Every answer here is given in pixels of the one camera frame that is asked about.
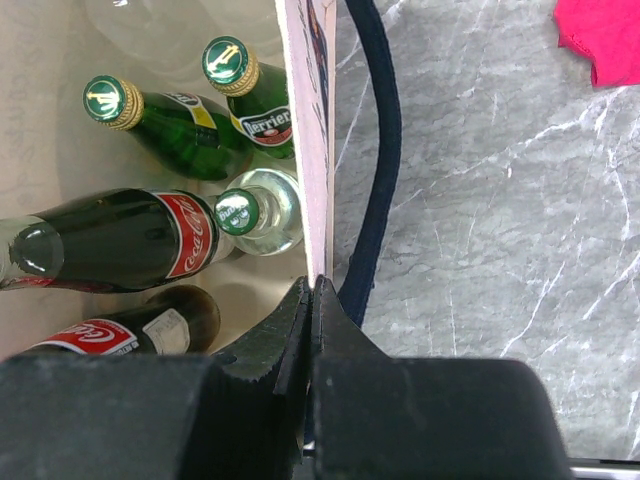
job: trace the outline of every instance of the gold bottle cap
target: gold bottle cap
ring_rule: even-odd
[[[135,127],[144,112],[140,90],[110,75],[99,75],[87,83],[83,98],[89,116],[114,130]]]
[[[235,37],[214,38],[202,55],[202,68],[211,85],[228,97],[246,95],[260,77],[256,55]]]

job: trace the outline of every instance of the perrier bottle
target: perrier bottle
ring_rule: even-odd
[[[220,181],[246,170],[250,142],[227,111],[189,93],[146,93],[109,75],[91,80],[83,103],[91,118],[130,132],[168,169],[187,178]]]
[[[234,37],[218,37],[202,56],[209,82],[227,97],[233,125],[274,158],[293,158],[291,113],[283,69],[258,63]]]

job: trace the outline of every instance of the yellow label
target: yellow label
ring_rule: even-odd
[[[216,122],[213,121],[211,114],[202,106],[200,97],[190,93],[165,93],[163,95],[186,107],[189,110],[189,113],[191,113],[193,122],[196,125],[212,128],[214,130],[218,128],[216,126]]]
[[[240,133],[245,134],[245,131],[242,129],[242,124],[240,123],[240,120],[238,119],[238,117],[236,117],[233,113],[229,112],[229,117],[231,118],[231,124],[236,127],[236,130],[238,130]]]

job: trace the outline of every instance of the coca-cola label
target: coca-cola label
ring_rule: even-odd
[[[138,338],[127,328],[113,320],[98,318],[78,323],[37,345],[56,345],[91,355],[124,355],[140,346]]]
[[[23,287],[46,287],[51,282],[53,282],[53,278],[20,277],[20,278],[11,280],[11,282],[5,288],[10,289],[10,288],[23,288]]]
[[[180,249],[167,278],[193,275],[206,266],[213,247],[211,220],[193,197],[184,193],[153,193],[164,203],[179,230]]]

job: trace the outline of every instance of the black cord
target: black cord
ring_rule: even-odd
[[[378,108],[378,164],[356,247],[338,292],[342,308],[362,327],[387,228],[402,149],[402,116],[393,61],[384,25],[373,0],[345,0],[369,64]]]

